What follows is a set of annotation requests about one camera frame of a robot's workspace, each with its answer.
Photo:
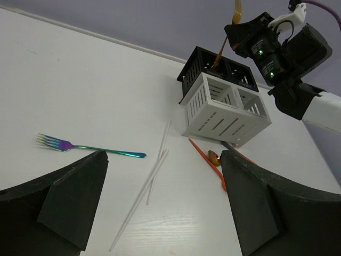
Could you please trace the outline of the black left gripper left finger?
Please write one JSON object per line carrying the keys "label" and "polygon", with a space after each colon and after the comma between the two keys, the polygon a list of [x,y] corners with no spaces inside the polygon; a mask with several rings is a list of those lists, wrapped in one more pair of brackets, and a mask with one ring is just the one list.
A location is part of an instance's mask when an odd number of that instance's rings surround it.
{"label": "black left gripper left finger", "polygon": [[96,151],[1,190],[1,255],[80,255],[98,208],[108,155]]}

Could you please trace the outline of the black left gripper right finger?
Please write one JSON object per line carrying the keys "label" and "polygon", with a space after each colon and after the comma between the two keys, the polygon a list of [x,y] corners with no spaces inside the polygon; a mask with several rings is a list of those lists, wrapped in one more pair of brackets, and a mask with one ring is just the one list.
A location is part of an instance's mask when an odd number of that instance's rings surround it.
{"label": "black left gripper right finger", "polygon": [[340,195],[301,185],[237,153],[222,172],[243,255],[340,255]]}

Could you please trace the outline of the iridescent rainbow metal fork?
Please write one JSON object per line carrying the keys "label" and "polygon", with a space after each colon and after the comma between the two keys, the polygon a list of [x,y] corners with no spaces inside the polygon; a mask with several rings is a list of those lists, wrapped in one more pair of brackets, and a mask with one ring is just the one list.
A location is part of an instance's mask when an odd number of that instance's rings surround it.
{"label": "iridescent rainbow metal fork", "polygon": [[122,150],[112,150],[112,149],[104,149],[92,146],[82,146],[82,145],[74,145],[70,141],[58,139],[49,135],[39,133],[37,135],[36,141],[43,146],[52,148],[57,151],[67,152],[72,149],[85,149],[85,150],[101,150],[105,151],[106,153],[124,155],[129,157],[135,158],[146,158],[146,153],[140,152],[132,152],[132,151],[122,151]]}

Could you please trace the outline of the white chopstick long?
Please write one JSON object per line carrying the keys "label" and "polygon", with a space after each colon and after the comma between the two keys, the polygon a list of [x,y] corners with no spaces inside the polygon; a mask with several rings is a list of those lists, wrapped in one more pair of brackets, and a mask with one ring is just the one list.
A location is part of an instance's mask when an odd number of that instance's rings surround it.
{"label": "white chopstick long", "polygon": [[135,201],[134,201],[134,203],[133,203],[131,209],[129,210],[127,216],[125,217],[123,223],[121,224],[121,226],[120,226],[120,228],[119,228],[119,231],[118,231],[117,235],[115,236],[115,239],[114,239],[113,242],[111,243],[111,246],[110,246],[110,248],[109,248],[109,252],[111,252],[111,251],[114,249],[115,245],[117,244],[119,238],[121,237],[122,233],[124,232],[126,226],[128,225],[128,223],[129,223],[130,219],[132,218],[134,212],[136,211],[138,205],[140,204],[141,200],[143,199],[143,197],[144,197],[144,195],[145,195],[145,193],[146,193],[146,191],[147,191],[147,188],[148,188],[148,186],[149,186],[149,184],[150,184],[152,178],[153,178],[154,175],[156,175],[156,173],[159,171],[159,169],[160,169],[160,167],[162,166],[162,164],[163,164],[165,158],[167,157],[168,152],[169,152],[168,149],[165,149],[165,150],[163,151],[163,154],[162,154],[162,156],[161,156],[160,161],[159,161],[158,163],[156,162],[155,166],[154,166],[153,169],[151,170],[151,172],[150,172],[148,178],[146,179],[146,181],[145,181],[145,183],[143,184],[143,186],[142,186],[142,188],[141,188],[139,194],[137,195],[137,197],[136,197],[136,199],[135,199]]}

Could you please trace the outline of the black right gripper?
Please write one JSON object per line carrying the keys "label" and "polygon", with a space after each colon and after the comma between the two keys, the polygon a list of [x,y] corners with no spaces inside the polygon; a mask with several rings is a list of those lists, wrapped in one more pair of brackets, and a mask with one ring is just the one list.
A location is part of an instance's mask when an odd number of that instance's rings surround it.
{"label": "black right gripper", "polygon": [[282,74],[281,45],[268,27],[273,18],[263,12],[253,20],[226,25],[224,30],[231,49],[243,58],[251,58],[268,86],[275,86]]}

